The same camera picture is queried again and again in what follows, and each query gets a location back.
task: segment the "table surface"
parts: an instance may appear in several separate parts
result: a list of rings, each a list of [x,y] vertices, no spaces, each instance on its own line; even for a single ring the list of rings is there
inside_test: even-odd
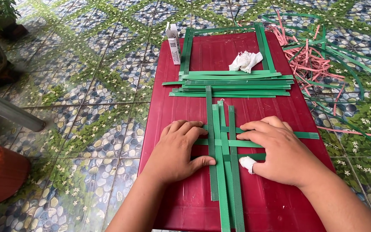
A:
[[[276,37],[269,32],[265,34],[276,70],[283,75],[292,75]],[[245,50],[259,52],[255,33],[194,37],[190,71],[228,70],[228,65],[233,62],[237,53]],[[139,174],[165,126],[179,119],[207,123],[205,98],[169,97],[173,86],[161,86],[166,81],[177,81],[179,68],[179,65],[173,64],[169,44],[164,41],[155,76]],[[261,64],[257,64],[253,70],[262,70]],[[290,94],[290,97],[276,98],[224,98],[225,118],[228,119],[228,105],[234,105],[237,127],[249,121],[275,115],[288,122],[294,131],[318,132],[299,86],[292,85]],[[213,103],[220,99],[213,98]],[[334,172],[321,139],[301,141]],[[265,152],[263,148],[239,147],[237,150],[239,154]],[[208,146],[194,145],[192,153],[207,155]],[[311,204],[297,187],[251,175],[243,167],[239,168],[247,232],[325,231]],[[219,202],[211,201],[210,195],[208,167],[172,184],[163,197],[154,228],[220,231]]]

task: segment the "white box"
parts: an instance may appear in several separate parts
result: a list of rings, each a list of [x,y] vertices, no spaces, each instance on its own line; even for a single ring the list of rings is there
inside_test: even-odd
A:
[[[181,63],[181,50],[180,43],[178,41],[177,26],[176,24],[170,24],[167,22],[165,33],[167,34],[168,43],[170,44],[171,57],[173,58],[174,64]]]

